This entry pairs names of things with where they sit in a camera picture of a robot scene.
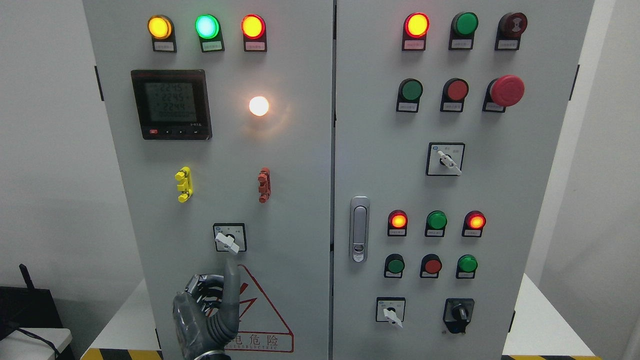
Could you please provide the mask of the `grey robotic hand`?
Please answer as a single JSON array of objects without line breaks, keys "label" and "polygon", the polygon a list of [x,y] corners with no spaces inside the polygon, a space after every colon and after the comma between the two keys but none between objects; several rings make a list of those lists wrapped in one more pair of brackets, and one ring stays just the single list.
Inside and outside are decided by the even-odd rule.
[{"label": "grey robotic hand", "polygon": [[[212,350],[224,350],[234,340],[240,324],[241,277],[238,264],[233,257],[227,257],[223,275],[194,275],[173,299],[173,320],[177,339],[186,360]],[[217,309],[212,316],[206,316],[198,301],[210,294],[210,289],[218,288],[219,301],[212,307]]]}]

